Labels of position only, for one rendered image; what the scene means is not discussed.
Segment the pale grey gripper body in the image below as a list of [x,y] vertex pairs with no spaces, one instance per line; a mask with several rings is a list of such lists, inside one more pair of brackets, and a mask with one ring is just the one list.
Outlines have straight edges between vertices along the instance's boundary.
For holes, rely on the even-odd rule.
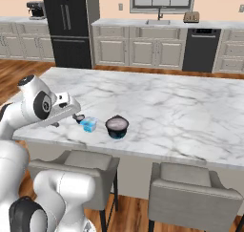
[[58,126],[58,122],[81,111],[79,102],[70,95],[57,95],[47,119],[39,122],[41,127]]

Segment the black fridge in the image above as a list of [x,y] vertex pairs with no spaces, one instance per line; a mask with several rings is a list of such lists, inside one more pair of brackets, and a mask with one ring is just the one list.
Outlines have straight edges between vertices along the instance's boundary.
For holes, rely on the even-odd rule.
[[92,23],[100,18],[99,0],[44,0],[57,67],[92,69]]

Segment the large dark yogurt container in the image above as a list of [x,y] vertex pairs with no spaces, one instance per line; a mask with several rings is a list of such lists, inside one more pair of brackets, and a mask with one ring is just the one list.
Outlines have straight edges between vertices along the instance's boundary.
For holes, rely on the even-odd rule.
[[120,139],[127,134],[129,121],[122,116],[113,116],[106,121],[105,126],[110,137]]

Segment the small dark yogurt cup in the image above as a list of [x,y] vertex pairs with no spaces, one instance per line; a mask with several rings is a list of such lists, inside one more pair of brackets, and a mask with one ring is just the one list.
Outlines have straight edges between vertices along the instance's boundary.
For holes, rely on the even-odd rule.
[[74,114],[72,117],[73,117],[73,119],[76,120],[76,122],[77,122],[78,124],[80,124],[80,122],[85,118],[84,115],[76,115],[76,114]]

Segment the sink basin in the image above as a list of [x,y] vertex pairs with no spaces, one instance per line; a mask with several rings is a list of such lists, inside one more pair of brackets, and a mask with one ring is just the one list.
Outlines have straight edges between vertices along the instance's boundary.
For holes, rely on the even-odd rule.
[[170,20],[147,20],[146,25],[156,25],[156,26],[164,26],[164,25],[170,25]]

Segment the toaster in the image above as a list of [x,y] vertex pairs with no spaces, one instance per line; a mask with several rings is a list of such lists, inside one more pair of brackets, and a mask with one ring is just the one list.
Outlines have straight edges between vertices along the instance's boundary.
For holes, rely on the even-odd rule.
[[183,17],[184,23],[198,23],[199,22],[199,12],[198,11],[187,11]]

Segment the beige base cupboards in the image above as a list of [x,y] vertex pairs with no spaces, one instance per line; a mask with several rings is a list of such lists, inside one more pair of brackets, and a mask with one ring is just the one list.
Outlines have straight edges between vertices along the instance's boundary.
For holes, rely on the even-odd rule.
[[227,29],[221,32],[213,71],[244,74],[244,29]]
[[0,59],[53,62],[46,21],[0,21]]
[[93,27],[98,65],[181,70],[187,30],[163,27]]

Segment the coffee machine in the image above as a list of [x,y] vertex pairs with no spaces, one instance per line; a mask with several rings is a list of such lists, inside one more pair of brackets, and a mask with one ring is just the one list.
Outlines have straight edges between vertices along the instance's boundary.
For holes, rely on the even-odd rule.
[[31,13],[30,20],[42,20],[46,18],[46,11],[43,1],[29,1],[27,8]]

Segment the blue square yogurt container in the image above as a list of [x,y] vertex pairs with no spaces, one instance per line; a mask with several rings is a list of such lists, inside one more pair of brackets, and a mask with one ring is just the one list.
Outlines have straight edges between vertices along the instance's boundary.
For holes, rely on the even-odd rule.
[[87,116],[80,124],[83,126],[85,132],[91,133],[96,128],[97,119],[95,117]]

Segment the black dishwasher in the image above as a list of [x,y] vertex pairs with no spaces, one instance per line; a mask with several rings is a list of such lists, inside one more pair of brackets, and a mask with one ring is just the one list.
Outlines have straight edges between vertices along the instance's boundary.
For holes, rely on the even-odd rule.
[[188,29],[183,72],[211,73],[221,29]]

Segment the grey upholstered stool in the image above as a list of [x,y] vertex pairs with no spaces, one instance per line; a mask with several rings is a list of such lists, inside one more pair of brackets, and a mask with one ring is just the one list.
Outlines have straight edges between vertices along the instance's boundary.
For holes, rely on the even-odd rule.
[[96,232],[86,208],[100,213],[102,232],[107,232],[105,207],[109,195],[117,193],[118,164],[111,155],[75,150],[52,161],[31,161],[30,176],[36,201],[48,215],[48,232]]
[[152,165],[148,232],[159,221],[203,232],[229,232],[244,197],[207,168],[161,162]]

